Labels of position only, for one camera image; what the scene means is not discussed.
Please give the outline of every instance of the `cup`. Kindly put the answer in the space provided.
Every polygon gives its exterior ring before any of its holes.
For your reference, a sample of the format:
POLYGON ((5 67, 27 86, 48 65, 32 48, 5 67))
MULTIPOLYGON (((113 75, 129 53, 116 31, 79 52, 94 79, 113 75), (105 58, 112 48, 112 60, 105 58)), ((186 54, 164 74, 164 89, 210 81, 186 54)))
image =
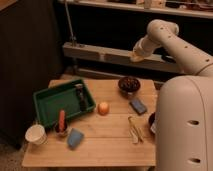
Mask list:
POLYGON ((68 134, 68 129, 67 129, 67 123, 65 122, 65 127, 64 127, 64 130, 63 131, 59 131, 59 124, 56 123, 55 127, 54 127, 54 130, 55 130, 55 133, 59 136, 59 137, 65 137, 67 136, 68 134))
POLYGON ((41 145, 47 138, 45 129, 42 125, 36 124, 27 129, 25 139, 35 145, 41 145))

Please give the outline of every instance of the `white paper cup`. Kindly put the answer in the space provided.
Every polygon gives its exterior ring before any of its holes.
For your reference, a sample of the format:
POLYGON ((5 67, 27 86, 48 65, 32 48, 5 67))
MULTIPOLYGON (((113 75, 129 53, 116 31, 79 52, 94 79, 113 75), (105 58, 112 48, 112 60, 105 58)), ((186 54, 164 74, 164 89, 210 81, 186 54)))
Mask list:
POLYGON ((35 145, 40 145, 45 142, 47 138, 45 129, 42 125, 36 124, 28 128, 26 134, 25 134, 25 139, 33 143, 35 145))

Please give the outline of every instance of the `metal tongs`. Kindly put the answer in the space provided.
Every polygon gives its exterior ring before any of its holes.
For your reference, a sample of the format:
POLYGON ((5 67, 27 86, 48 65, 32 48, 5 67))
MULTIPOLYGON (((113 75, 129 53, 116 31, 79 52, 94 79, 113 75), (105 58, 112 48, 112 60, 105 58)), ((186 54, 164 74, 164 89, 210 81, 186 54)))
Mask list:
POLYGON ((142 130, 141 128, 137 127, 133 121, 132 121, 132 116, 128 117, 129 125, 130 125, 130 133, 133 138, 133 143, 137 144, 139 141, 143 142, 143 135, 142 135, 142 130))

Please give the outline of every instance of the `dark cabinet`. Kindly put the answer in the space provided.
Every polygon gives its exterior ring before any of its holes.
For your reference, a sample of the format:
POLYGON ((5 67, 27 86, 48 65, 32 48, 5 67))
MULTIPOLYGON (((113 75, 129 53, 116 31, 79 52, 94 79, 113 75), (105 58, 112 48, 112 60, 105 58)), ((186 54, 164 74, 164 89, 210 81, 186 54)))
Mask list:
POLYGON ((0 138, 16 148, 35 119, 32 94, 63 71, 51 0, 19 0, 0 11, 0 138))

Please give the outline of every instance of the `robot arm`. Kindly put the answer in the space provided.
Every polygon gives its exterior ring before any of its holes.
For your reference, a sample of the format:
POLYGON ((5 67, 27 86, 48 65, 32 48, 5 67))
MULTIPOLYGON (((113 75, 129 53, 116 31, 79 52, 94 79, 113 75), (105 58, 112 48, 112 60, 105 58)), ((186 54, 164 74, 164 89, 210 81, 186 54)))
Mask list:
POLYGON ((131 60, 138 62, 163 46, 183 71, 190 75, 213 76, 213 58, 190 43, 180 39, 175 23, 153 20, 147 27, 147 35, 133 48, 131 60))
POLYGON ((167 81, 156 108, 156 170, 213 170, 213 58, 177 37, 174 23, 154 20, 131 60, 164 47, 186 74, 167 81))

